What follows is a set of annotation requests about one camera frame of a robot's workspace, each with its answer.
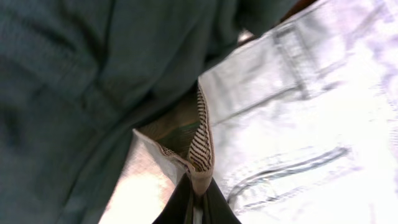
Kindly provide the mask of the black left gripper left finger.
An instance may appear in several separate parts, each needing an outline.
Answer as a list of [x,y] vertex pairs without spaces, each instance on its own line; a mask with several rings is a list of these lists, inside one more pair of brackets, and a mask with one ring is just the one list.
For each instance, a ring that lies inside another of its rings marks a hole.
[[192,224],[194,193],[192,183],[184,174],[165,208],[152,224]]

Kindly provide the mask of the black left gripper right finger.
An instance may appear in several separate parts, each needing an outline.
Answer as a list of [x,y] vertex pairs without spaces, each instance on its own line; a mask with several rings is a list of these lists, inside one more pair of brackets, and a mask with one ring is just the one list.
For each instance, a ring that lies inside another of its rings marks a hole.
[[202,199],[202,224],[241,224],[214,179],[211,180]]

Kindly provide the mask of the grey shorts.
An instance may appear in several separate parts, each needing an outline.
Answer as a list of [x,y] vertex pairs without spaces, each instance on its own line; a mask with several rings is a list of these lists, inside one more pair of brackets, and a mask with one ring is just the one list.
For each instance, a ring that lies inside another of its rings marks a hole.
[[1,1],[1,222],[98,223],[132,130],[291,0]]

